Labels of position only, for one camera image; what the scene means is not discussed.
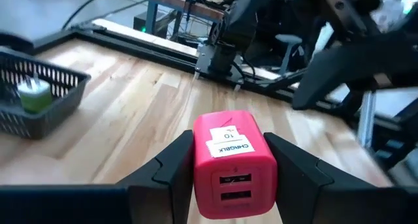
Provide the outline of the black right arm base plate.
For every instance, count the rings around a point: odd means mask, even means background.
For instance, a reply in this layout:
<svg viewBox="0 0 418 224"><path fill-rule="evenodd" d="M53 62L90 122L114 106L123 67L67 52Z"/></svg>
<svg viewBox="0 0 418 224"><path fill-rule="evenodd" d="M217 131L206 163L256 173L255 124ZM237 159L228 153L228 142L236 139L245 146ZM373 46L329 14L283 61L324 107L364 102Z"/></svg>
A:
<svg viewBox="0 0 418 224"><path fill-rule="evenodd" d="M209 80L240 88L245 74L238 64L236 48L229 44L205 44L200 49L196 72Z"/></svg>

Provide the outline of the wooden desk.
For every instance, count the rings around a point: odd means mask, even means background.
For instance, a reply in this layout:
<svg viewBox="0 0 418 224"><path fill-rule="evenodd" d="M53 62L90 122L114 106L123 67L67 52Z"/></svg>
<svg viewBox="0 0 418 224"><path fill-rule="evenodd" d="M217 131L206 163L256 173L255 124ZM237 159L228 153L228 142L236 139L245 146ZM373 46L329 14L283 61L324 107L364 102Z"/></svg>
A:
<svg viewBox="0 0 418 224"><path fill-rule="evenodd" d="M148 4L152 3L163 5L168 8L175 10L183 10L185 5L185 0L147 0ZM202 3L196 3L190 8L190 14L204 18L213 22L217 22L223 17L223 12L212 7L208 7Z"/></svg>

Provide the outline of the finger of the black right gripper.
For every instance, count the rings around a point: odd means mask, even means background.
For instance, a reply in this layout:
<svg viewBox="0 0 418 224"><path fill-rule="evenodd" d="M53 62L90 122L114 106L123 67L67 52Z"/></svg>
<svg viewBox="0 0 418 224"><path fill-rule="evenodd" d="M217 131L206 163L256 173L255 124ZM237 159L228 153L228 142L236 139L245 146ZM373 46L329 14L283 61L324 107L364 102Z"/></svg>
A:
<svg viewBox="0 0 418 224"><path fill-rule="evenodd" d="M292 107L309 109L343 83L353 84L359 91L377 89L374 76L387 66L390 56L389 45L384 42L345 44L319 52L295 91Z"/></svg>

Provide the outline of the green charger block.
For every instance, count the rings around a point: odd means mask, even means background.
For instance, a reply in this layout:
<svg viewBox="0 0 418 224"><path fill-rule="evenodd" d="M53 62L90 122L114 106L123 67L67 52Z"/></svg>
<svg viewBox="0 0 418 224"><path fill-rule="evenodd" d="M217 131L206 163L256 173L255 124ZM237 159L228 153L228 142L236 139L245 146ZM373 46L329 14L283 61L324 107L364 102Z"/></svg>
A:
<svg viewBox="0 0 418 224"><path fill-rule="evenodd" d="M23 109L29 113L42 112L53 102L51 85L40 78L26 76L17 85L17 92Z"/></svg>

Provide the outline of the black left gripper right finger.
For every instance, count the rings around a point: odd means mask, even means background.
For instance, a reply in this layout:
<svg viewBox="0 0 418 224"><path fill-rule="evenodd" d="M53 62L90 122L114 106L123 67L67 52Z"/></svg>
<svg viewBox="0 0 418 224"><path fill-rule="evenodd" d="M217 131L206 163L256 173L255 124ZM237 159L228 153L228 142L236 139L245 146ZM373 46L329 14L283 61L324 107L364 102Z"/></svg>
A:
<svg viewBox="0 0 418 224"><path fill-rule="evenodd" d="M283 224L391 224L388 194L273 133L276 204Z"/></svg>

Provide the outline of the pink labelled charger block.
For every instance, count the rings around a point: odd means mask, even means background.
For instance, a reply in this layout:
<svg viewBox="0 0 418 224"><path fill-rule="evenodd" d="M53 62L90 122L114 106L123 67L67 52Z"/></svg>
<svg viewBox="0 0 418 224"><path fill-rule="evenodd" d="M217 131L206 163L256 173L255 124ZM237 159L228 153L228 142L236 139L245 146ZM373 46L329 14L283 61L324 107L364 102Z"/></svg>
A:
<svg viewBox="0 0 418 224"><path fill-rule="evenodd" d="M193 124L194 190L208 219L256 216L269 211L278 184L278 164L245 110L200 115Z"/></svg>

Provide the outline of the black metal table frame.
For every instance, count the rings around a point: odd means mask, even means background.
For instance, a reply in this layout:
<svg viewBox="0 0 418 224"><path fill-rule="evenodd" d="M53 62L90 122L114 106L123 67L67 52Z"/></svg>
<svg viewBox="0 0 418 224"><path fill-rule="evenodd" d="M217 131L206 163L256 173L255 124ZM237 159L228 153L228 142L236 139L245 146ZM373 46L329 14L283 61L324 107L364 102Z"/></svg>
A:
<svg viewBox="0 0 418 224"><path fill-rule="evenodd" d="M195 70L195 65L199 57L187 54L179 48L170 48L167 44L158 44L157 37L155 36L151 36L151 38L153 39L152 41L146 41L143 38L135 38L132 35L124 35L93 24L89 29L79 29L76 27L74 29L60 31L42 39L33 41L35 49L29 55L34 56L47 50L51 50L52 48L55 48L56 46L69 40L80 39L104 46L105 48L109 48L111 50L122 52L124 54L166 65L179 71L197 74L200 76ZM250 79L250 75L248 73L244 72L244 74L245 81L241 86L242 89L285 101L289 104L292 103L296 91L295 89L289 86L284 86L282 88L271 90L270 87L274 85L275 81L255 81Z"/></svg>

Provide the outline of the black mesh basket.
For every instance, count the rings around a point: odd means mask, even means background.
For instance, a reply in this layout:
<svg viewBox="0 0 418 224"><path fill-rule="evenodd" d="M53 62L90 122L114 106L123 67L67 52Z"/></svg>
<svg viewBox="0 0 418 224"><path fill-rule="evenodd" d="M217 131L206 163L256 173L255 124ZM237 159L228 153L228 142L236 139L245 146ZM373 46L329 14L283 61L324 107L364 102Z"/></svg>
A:
<svg viewBox="0 0 418 224"><path fill-rule="evenodd" d="M37 114L26 112L17 85L26 76L51 85L53 102ZM79 106L91 76L27 54L0 53L0 132L42 139L61 125Z"/></svg>

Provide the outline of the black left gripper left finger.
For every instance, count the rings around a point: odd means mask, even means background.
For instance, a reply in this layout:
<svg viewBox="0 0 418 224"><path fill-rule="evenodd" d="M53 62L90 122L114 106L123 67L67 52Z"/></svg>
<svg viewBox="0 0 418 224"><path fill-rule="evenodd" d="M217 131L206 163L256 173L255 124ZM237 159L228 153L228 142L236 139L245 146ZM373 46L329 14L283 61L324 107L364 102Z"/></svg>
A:
<svg viewBox="0 0 418 224"><path fill-rule="evenodd" d="M186 130L118 182L127 188L131 224L187 224L193 153L193 132Z"/></svg>

